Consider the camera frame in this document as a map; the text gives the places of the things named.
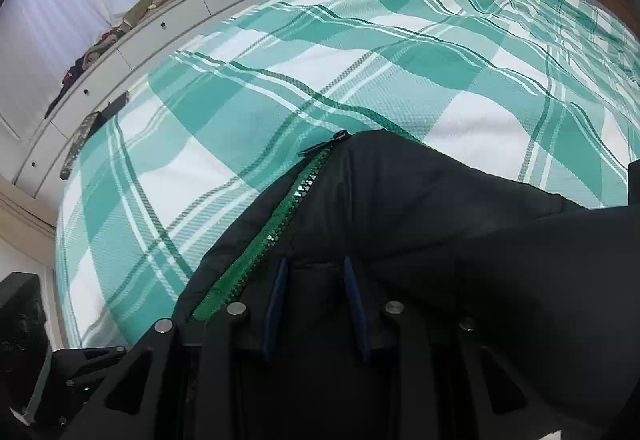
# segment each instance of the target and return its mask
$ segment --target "clothes pile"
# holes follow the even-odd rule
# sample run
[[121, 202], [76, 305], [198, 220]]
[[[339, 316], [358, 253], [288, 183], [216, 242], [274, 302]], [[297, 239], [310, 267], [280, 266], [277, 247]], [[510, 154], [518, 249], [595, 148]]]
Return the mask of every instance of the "clothes pile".
[[145, 17], [151, 16], [157, 8], [165, 6], [171, 1], [173, 0], [140, 0], [122, 17], [122, 23], [119, 26], [113, 27], [103, 33], [96, 44], [91, 46], [82, 57], [76, 59], [73, 66], [66, 72], [65, 77], [62, 79], [60, 93], [49, 105], [44, 118], [47, 118], [52, 113], [53, 109], [58, 105], [60, 100], [62, 100], [62, 97], [65, 96], [71, 86], [73, 86], [78, 78], [87, 71], [102, 54], [140, 23], [140, 21], [145, 19]]

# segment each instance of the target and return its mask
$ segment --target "metal bolt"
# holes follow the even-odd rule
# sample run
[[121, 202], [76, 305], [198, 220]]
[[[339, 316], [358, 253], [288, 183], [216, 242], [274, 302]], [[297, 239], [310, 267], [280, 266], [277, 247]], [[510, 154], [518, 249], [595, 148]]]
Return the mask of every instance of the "metal bolt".
[[246, 305], [239, 301], [235, 301], [234, 303], [229, 303], [226, 307], [226, 312], [231, 315], [240, 315], [243, 314], [246, 310]]
[[389, 301], [385, 305], [385, 312], [388, 314], [401, 314], [404, 310], [404, 305], [399, 301]]
[[171, 319], [167, 319], [167, 318], [158, 319], [158, 321], [156, 321], [156, 324], [154, 324], [154, 329], [159, 334], [165, 334], [168, 331], [170, 331], [171, 328], [173, 327], [174, 327], [174, 322], [171, 321]]
[[473, 332], [474, 328], [476, 328], [476, 320], [472, 317], [463, 317], [460, 319], [458, 326], [465, 332]]

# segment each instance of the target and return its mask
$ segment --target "teal and white plaid blanket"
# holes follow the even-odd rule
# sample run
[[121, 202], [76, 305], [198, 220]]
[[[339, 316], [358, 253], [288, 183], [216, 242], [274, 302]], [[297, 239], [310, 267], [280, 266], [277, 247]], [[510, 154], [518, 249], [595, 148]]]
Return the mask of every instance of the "teal and white plaid blanket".
[[131, 344], [204, 253], [335, 131], [385, 128], [590, 208], [640, 155], [638, 40], [590, 0], [271, 0], [130, 88], [60, 208], [72, 346]]

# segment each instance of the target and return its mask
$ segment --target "black puffer jacket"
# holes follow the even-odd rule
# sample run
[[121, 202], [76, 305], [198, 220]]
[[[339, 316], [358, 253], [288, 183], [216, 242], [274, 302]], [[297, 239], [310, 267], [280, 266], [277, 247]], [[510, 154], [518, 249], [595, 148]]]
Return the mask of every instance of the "black puffer jacket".
[[631, 403], [620, 413], [640, 377], [638, 207], [586, 210], [386, 131], [316, 153], [226, 231], [175, 308], [179, 324], [232, 300], [252, 310], [269, 360], [238, 359], [242, 438], [408, 438], [403, 370], [423, 366], [380, 347], [369, 309], [390, 300], [428, 333], [416, 358], [434, 388], [414, 395], [413, 426], [532, 440], [632, 427]]

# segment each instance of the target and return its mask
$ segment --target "white dresser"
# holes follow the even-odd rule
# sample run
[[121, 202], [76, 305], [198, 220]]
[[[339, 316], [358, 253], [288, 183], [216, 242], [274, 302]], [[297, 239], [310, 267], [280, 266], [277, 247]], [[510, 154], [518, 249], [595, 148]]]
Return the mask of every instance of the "white dresser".
[[84, 118], [209, 25], [261, 1], [175, 0], [140, 22], [74, 83], [41, 123], [15, 185], [57, 210], [65, 184], [60, 169]]

